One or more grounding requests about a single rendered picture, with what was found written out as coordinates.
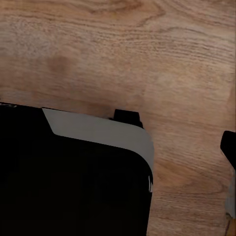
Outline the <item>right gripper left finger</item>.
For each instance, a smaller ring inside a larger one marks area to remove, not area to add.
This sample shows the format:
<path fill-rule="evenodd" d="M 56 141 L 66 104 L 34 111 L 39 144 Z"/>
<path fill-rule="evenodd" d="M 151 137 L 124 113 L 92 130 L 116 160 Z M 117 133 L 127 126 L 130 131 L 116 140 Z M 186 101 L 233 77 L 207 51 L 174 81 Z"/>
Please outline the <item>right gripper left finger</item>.
<path fill-rule="evenodd" d="M 0 190 L 25 149 L 21 131 L 0 136 Z"/>

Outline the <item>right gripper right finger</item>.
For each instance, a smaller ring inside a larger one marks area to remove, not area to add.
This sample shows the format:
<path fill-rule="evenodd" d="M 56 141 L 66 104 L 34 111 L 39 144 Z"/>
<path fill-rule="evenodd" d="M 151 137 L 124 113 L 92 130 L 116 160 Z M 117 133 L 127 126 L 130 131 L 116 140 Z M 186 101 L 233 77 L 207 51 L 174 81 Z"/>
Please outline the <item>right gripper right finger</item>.
<path fill-rule="evenodd" d="M 236 133 L 224 131 L 220 148 L 236 170 Z"/>

